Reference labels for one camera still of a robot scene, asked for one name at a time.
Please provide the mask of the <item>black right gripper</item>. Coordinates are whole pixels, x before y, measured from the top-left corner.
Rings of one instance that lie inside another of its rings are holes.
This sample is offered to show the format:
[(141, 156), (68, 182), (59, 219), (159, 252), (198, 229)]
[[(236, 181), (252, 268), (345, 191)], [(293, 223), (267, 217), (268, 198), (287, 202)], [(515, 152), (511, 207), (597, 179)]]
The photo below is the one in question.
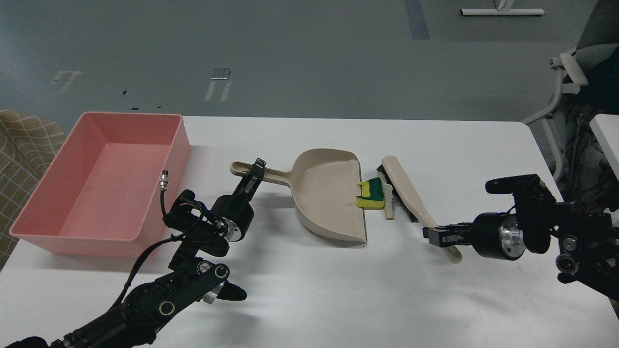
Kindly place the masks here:
[[(472, 239), (467, 234), (472, 229)], [(473, 246), (486, 258), (515, 261), (526, 251), (515, 214), (484, 212), (473, 222), (423, 227), (423, 236), (436, 247)]]

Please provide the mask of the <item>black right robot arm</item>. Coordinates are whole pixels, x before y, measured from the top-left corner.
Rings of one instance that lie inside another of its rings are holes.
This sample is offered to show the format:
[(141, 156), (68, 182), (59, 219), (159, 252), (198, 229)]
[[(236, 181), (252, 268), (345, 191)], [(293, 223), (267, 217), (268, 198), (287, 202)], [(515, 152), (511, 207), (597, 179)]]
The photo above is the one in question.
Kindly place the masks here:
[(516, 261), (525, 251), (546, 253), (555, 237), (559, 282), (580, 282), (617, 301), (618, 228), (609, 213), (557, 201), (537, 174), (489, 180), (486, 192), (510, 194), (513, 207), (484, 212), (469, 223), (424, 227), (424, 238), (436, 247), (471, 246), (480, 256)]

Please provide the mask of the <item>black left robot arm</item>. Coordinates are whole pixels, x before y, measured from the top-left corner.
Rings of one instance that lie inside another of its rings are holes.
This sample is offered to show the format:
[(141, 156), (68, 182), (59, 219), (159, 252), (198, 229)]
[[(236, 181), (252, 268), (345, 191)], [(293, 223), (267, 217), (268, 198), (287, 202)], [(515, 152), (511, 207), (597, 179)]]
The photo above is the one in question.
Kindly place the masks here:
[[(152, 344), (157, 333), (190, 304), (215, 300), (243, 301), (247, 294), (228, 278), (230, 269), (197, 256), (198, 251), (223, 257), (229, 244), (242, 240), (254, 216), (250, 201), (265, 178), (266, 162), (256, 159), (230, 195), (220, 196), (207, 208), (193, 191), (183, 191), (165, 207), (168, 172), (159, 181), (162, 219), (177, 235), (145, 249), (134, 263), (122, 291), (101, 316), (48, 344), (31, 336), (11, 344), (12, 348), (132, 348)], [(169, 264), (170, 273), (131, 289), (137, 272), (159, 246), (180, 242)]]

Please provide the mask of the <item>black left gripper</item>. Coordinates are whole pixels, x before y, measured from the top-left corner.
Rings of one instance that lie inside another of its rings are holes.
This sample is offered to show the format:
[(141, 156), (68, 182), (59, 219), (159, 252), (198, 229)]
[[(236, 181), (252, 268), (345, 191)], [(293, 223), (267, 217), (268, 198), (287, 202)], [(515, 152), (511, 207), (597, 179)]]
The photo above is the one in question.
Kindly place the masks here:
[(265, 168), (266, 161), (257, 157), (249, 172), (241, 178), (232, 195), (220, 196), (212, 205), (211, 211), (226, 222), (228, 242), (237, 242), (245, 238), (254, 218), (250, 200), (265, 178)]

